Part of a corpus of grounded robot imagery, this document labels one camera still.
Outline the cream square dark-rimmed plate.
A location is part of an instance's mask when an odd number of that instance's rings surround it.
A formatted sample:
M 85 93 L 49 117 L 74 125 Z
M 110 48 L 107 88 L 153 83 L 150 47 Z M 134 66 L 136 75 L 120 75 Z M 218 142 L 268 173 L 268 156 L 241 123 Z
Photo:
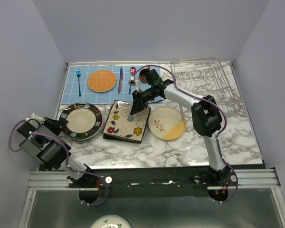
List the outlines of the cream square dark-rimmed plate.
M 131 115 L 132 103 L 115 101 L 102 131 L 103 138 L 141 143 L 146 130 L 151 108 Z

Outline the dark olive round plate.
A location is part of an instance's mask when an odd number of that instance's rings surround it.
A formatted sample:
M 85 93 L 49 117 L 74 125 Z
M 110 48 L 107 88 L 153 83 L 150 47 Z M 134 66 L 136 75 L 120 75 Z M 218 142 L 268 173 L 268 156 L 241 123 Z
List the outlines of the dark olive round plate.
M 85 141 L 94 137 L 102 128 L 103 116 L 100 110 L 90 103 L 76 103 L 63 110 L 60 121 L 67 121 L 62 132 L 75 141 Z

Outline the yellow round plate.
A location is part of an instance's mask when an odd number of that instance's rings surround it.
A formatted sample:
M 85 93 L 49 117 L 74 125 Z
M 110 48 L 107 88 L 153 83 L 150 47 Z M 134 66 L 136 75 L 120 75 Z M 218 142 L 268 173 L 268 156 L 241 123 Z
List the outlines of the yellow round plate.
M 151 133 L 158 139 L 173 141 L 180 138 L 186 129 L 180 111 L 172 107 L 160 107 L 151 112 L 148 120 Z

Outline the wire dish rack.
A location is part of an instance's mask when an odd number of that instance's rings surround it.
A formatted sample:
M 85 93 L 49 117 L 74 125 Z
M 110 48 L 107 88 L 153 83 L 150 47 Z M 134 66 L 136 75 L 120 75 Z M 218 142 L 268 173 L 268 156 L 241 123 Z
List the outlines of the wire dish rack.
M 213 96 L 226 114 L 228 124 L 249 125 L 231 61 L 215 57 L 182 59 L 170 62 L 170 67 L 179 87 L 200 96 Z

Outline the white red rimmed plate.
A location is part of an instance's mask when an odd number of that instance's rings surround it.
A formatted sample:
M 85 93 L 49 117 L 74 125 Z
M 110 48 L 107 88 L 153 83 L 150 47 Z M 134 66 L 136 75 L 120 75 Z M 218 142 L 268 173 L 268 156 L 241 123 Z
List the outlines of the white red rimmed plate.
M 66 120 L 68 136 L 76 141 L 91 139 L 100 131 L 103 123 L 102 114 L 95 106 L 75 109 Z

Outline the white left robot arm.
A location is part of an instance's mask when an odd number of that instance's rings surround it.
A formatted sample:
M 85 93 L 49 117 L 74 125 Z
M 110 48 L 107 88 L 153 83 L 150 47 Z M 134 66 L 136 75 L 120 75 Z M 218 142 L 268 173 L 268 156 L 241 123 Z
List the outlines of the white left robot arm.
M 67 124 L 66 120 L 57 121 L 45 117 L 41 121 L 31 118 L 19 124 L 20 126 L 15 128 L 25 137 L 25 140 L 19 144 L 20 149 L 45 169 L 66 171 L 69 181 L 82 188 L 90 188 L 97 182 L 93 170 L 76 161 L 71 156 L 71 147 L 59 138 L 59 134 Z

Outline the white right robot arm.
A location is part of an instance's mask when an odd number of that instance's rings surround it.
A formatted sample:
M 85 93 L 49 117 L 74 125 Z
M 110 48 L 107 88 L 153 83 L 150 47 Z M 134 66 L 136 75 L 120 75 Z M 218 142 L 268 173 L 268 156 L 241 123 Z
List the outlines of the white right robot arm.
M 131 115 L 137 114 L 148 107 L 148 103 L 156 97 L 162 97 L 177 102 L 180 106 L 191 111 L 193 127 L 203 137 L 209 157 L 209 181 L 214 186 L 220 186 L 228 178 L 234 176 L 233 181 L 238 184 L 238 176 L 234 169 L 226 162 L 220 145 L 219 135 L 227 126 L 227 118 L 223 110 L 217 106 L 215 99 L 195 95 L 177 86 L 176 78 L 172 80 L 162 78 L 153 69 L 145 74 L 150 88 L 142 91 L 139 81 L 134 76 L 128 84 L 135 86 L 132 92 L 133 105 Z

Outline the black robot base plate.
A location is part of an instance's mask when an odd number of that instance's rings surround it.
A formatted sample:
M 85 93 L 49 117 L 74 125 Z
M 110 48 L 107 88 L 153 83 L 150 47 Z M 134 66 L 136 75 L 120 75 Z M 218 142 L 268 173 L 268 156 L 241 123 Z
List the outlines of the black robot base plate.
M 91 169 L 84 176 L 73 180 L 71 188 L 79 188 L 91 194 L 92 190 L 101 197 L 110 198 L 153 198 L 153 197 L 213 197 L 226 201 L 228 189 L 236 187 L 235 173 L 226 167 L 214 171 L 209 166 Z

